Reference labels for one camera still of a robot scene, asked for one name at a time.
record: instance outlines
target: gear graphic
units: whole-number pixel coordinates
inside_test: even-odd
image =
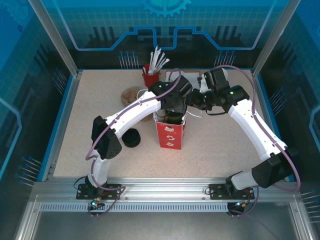
[[[21,25],[29,16],[27,0],[0,0],[0,9],[6,7],[10,16]]]
[[[144,10],[149,10],[151,14],[156,14],[157,17],[168,15],[171,17],[174,14],[180,14],[180,10],[187,9],[187,4],[191,4],[191,0],[142,0]]]

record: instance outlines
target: robotic arm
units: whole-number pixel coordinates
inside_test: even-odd
[[[107,172],[111,159],[118,155],[122,149],[119,138],[131,126],[159,109],[184,115],[187,111],[187,106],[205,111],[211,111],[214,106],[222,107],[224,113],[229,114],[241,126],[258,152],[262,163],[252,169],[238,172],[226,179],[225,188],[231,197],[237,191],[245,188],[254,186],[267,188],[292,174],[292,169],[286,158],[254,120],[251,111],[253,103],[249,95],[241,86],[230,87],[227,78],[228,73],[224,69],[205,72],[198,79],[200,85],[200,90],[198,90],[192,89],[189,81],[181,76],[174,90],[168,95],[139,104],[130,109],[130,106],[140,103],[142,100],[151,99],[163,94],[177,80],[174,82],[156,82],[139,99],[122,111],[105,119],[101,116],[96,117],[93,121],[91,135],[93,142],[120,113],[125,112],[96,145],[94,154],[97,158],[93,168],[93,175],[90,173],[87,176],[89,184],[96,188],[98,186],[95,181],[99,185],[107,182]],[[291,155],[286,144],[271,131],[257,111],[254,114],[265,130],[273,136],[282,150]]]

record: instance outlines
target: enclosure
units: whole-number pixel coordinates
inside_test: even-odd
[[[1,239],[319,239],[319,11],[318,0],[0,0]],[[257,112],[296,149],[299,192],[260,187],[254,210],[232,218],[237,201],[206,187],[261,162],[243,130],[227,114],[189,115],[172,150],[152,119],[134,125],[140,145],[108,171],[126,191],[91,219],[74,183],[90,172],[92,122],[120,111],[125,89],[146,88],[156,47],[170,59],[161,81],[174,68],[249,75]],[[297,178],[278,184],[294,189]]]

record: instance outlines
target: glass panel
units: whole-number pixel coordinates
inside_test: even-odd
[[[0,22],[0,233],[13,239],[70,73],[27,1],[0,1]]]
[[[167,68],[220,64],[251,68],[287,4],[287,0],[43,2],[82,69],[141,67],[149,63],[157,45],[171,60]]]
[[[320,191],[319,11],[319,1],[301,1],[261,71],[265,98],[269,99],[279,134],[289,147],[299,151],[294,163],[302,193]]]

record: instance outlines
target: white robotic arm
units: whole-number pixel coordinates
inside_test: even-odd
[[[154,98],[156,95],[151,92],[151,91],[146,91],[140,98],[138,98],[136,101],[134,101],[133,103],[131,103],[129,106],[127,106],[126,108],[122,109],[120,112],[112,115],[112,116],[108,116],[107,118],[105,118],[105,123],[107,125],[110,125],[111,122],[122,112],[124,112],[125,110],[127,110],[130,106],[133,106],[136,103],[140,103],[140,101],[142,100],[146,100],[146,99],[151,99]],[[137,122],[139,122],[141,119],[143,119],[144,117],[148,116],[149,114],[152,114],[153,112],[158,111],[161,108],[161,102],[154,99],[154,100],[150,100],[148,102],[145,103],[141,103],[138,106],[129,109],[128,111],[126,111],[124,113],[124,115],[121,116],[121,118],[116,121],[116,123],[114,123],[112,125],[112,129],[114,134],[116,135],[116,137],[118,139],[120,139],[122,137],[122,135],[133,125],[135,125]],[[93,154],[95,156],[97,156],[96,160],[95,160],[95,164],[93,167],[93,176],[95,181],[101,186],[103,184],[105,184],[107,182],[107,173],[110,167],[110,163],[111,163],[111,159],[106,159],[106,158],[101,158],[101,155],[99,154],[98,150],[94,150]],[[98,187],[96,185],[96,183],[93,181],[92,179],[92,174],[89,173],[87,175],[90,183],[94,186],[94,187]]]
[[[261,161],[270,159],[271,155],[280,154],[280,150],[271,142],[267,135],[258,126],[257,122],[252,116],[252,101],[244,99],[232,105],[228,114],[240,125],[245,134],[249,137],[254,145]],[[260,117],[259,113],[255,110],[254,114],[262,124],[264,129],[273,137],[278,145],[285,151],[287,145],[281,141],[274,132],[268,127],[265,121]],[[231,182],[237,190],[258,186],[255,178],[252,175],[252,169],[242,171],[231,177]]]

